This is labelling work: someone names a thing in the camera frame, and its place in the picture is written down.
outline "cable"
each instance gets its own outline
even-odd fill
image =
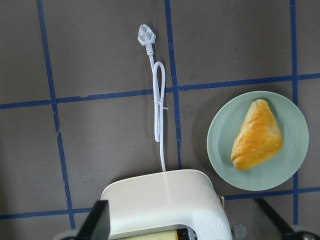
[[[138,41],[145,46],[146,53],[149,56],[152,70],[152,87],[153,87],[153,102],[154,102],[154,139],[160,142],[160,161],[162,171],[166,171],[165,154],[164,154],[164,97],[166,86],[166,71],[164,65],[157,61],[154,63],[154,50],[152,44],[156,41],[156,35],[147,25],[143,24],[139,28]],[[157,78],[158,67],[161,70],[161,89],[159,92],[159,83]]]

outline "plate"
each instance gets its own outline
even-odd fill
[[[267,101],[283,137],[281,151],[246,171],[234,168],[231,151],[250,103]],[[252,91],[227,102],[213,118],[206,140],[210,162],[227,183],[244,190],[262,191],[288,180],[304,161],[309,145],[306,119],[288,98],[270,91]]]

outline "golden brown pastry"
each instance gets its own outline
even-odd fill
[[[254,100],[245,114],[231,152],[233,166],[248,170],[276,155],[284,142],[278,124],[263,99]]]

